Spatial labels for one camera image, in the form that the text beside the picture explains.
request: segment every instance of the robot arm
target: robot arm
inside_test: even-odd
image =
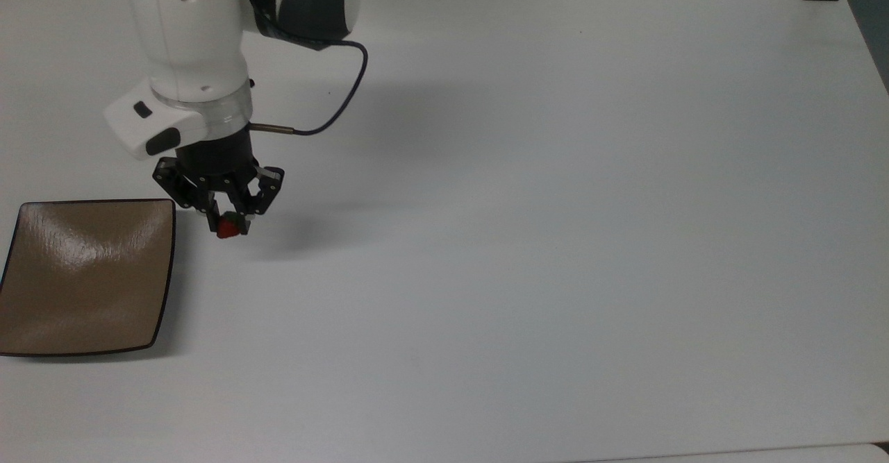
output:
[[[358,0],[130,0],[149,77],[105,109],[105,118],[137,159],[169,150],[155,181],[182,208],[206,214],[220,237],[247,233],[281,188],[283,170],[253,156],[253,115],[244,30],[314,49],[341,40]],[[258,179],[258,193],[248,184]],[[220,216],[214,194],[234,211]]]

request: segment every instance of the table surface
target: table surface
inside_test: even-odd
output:
[[[0,358],[4,461],[602,460],[889,440],[889,97],[847,2],[363,0],[342,121],[182,212],[152,349]],[[0,242],[163,197],[102,108],[126,0],[0,0]],[[356,52],[247,34],[254,121]]]

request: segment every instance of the red object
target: red object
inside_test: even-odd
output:
[[[234,222],[226,219],[226,217],[219,219],[219,226],[216,228],[216,237],[220,239],[228,239],[240,235],[240,233],[241,231],[238,230],[238,226],[236,226]]]

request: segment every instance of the brown tray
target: brown tray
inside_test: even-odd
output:
[[[176,231],[170,200],[25,203],[0,283],[0,355],[153,345]]]

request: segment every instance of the cable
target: cable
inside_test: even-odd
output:
[[[309,135],[316,135],[318,133],[321,133],[322,131],[327,130],[327,128],[330,128],[334,124],[334,122],[336,122],[337,119],[340,118],[340,115],[342,115],[343,112],[346,111],[347,106],[349,106],[349,102],[352,102],[352,97],[355,96],[356,91],[358,91],[358,86],[361,85],[361,80],[363,80],[365,77],[365,71],[367,70],[367,61],[369,58],[369,54],[367,52],[367,49],[365,48],[365,45],[362,45],[359,42],[350,42],[350,40],[316,40],[316,39],[312,39],[312,38],[303,38],[301,36],[296,36],[294,34],[287,33],[283,29],[280,29],[280,27],[277,26],[277,24],[275,24],[274,21],[272,21],[269,14],[267,14],[265,11],[261,10],[256,5],[256,0],[248,0],[248,1],[250,1],[250,6],[254,9],[254,14],[257,17],[259,17],[261,21],[263,21],[264,25],[269,30],[274,31],[276,33],[276,36],[279,36],[280,38],[282,38],[284,40],[288,40],[289,42],[297,43],[297,44],[308,43],[311,45],[351,47],[351,48],[358,49],[359,51],[361,51],[361,56],[362,56],[361,70],[358,71],[358,76],[355,77],[355,83],[352,84],[352,90],[349,91],[349,95],[346,95],[346,99],[343,100],[342,105],[340,105],[340,108],[337,109],[336,112],[333,113],[333,116],[331,116],[330,119],[327,119],[327,122],[325,122],[325,124],[319,126],[318,128],[314,128],[314,130],[296,130],[296,128],[276,127],[276,128],[286,128],[286,131],[279,130],[279,131],[275,131],[275,133],[286,133],[288,135],[309,136]],[[263,126],[269,126],[269,125],[256,125],[255,130],[263,131]]]

